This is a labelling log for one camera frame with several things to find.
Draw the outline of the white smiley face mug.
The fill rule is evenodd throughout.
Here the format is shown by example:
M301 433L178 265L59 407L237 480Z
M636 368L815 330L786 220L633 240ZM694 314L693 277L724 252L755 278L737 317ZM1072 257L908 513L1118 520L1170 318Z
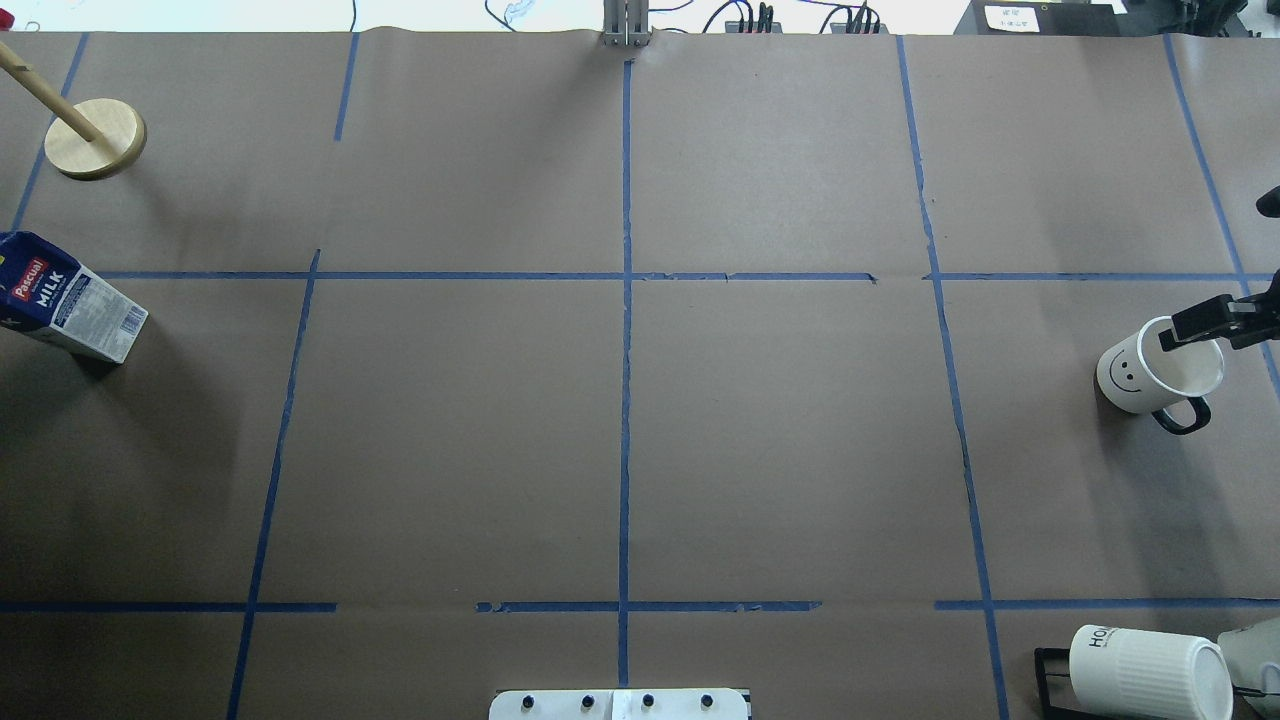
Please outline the white smiley face mug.
M1188 436L1211 423L1206 396L1222 383L1225 356L1212 340L1165 350L1161 337L1172 327L1171 316L1153 318L1103 351L1094 380L1115 407L1148 414L1166 432Z

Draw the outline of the blue Pascual milk carton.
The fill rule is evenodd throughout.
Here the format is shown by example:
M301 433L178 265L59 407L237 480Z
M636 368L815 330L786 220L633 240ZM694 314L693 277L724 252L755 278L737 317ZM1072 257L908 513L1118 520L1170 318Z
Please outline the blue Pascual milk carton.
M148 311L28 231L1 238L3 328L81 356L122 365Z

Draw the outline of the black box with label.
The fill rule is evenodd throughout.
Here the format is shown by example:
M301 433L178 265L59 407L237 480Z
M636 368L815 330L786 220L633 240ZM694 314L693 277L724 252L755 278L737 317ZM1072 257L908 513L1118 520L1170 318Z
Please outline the black box with label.
M969 1L952 35L1121 37L1114 5L1085 1Z

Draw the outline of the white ribbed mug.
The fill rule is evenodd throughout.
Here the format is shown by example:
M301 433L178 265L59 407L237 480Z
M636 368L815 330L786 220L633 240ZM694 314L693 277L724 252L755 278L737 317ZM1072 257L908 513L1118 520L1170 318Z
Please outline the white ribbed mug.
M1199 635L1084 625L1069 646L1070 683L1088 714L1230 719L1234 685L1219 644Z

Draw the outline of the black power strip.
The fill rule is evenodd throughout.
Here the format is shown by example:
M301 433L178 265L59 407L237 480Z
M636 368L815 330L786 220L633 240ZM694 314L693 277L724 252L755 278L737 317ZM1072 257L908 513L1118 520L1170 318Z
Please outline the black power strip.
M776 8L765 1L735 1L736 19L724 22L724 32L730 35L782 35L783 26L776 19Z

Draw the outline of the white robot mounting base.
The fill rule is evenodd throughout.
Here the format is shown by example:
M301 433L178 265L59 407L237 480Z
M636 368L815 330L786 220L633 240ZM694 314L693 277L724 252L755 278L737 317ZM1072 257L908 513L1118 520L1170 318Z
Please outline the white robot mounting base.
M727 687L502 691L489 719L751 719L746 691Z

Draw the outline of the wooden mug tree stand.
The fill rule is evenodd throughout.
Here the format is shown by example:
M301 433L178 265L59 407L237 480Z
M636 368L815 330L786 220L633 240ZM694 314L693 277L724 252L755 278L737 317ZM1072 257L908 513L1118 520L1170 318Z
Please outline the wooden mug tree stand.
M54 114L45 133L44 155L60 173L76 181L99 181L115 176L140 158L147 141L147 126L133 106L111 97L73 104L5 44L1 45L1 65Z

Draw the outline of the aluminium frame post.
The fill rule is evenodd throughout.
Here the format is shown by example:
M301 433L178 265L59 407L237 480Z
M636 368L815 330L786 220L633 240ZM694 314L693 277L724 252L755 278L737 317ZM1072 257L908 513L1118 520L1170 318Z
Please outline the aluminium frame post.
M607 47L645 47L652 41L648 0L602 1L602 45Z

